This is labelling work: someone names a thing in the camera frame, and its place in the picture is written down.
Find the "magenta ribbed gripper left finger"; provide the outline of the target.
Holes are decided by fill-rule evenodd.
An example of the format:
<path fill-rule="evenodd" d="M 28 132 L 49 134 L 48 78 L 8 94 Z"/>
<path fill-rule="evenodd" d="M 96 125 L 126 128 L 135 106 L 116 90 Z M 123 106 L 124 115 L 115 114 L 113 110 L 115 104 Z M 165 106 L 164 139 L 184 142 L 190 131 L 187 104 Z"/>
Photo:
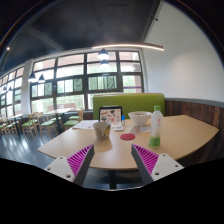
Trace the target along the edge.
<path fill-rule="evenodd" d="M 45 171 L 82 186 L 94 154 L 94 146 L 86 146 L 69 157 L 59 156 Z"/>

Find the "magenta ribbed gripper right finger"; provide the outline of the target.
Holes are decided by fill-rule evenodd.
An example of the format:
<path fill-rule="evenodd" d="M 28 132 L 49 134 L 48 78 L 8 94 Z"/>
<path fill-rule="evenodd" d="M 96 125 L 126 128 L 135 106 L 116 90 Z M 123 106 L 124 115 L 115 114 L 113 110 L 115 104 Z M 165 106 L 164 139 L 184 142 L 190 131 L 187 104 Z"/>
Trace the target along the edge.
<path fill-rule="evenodd" d="M 158 155 L 135 144 L 131 147 L 131 154 L 137 164 L 144 185 L 183 169 L 183 166 L 168 154 Z"/>

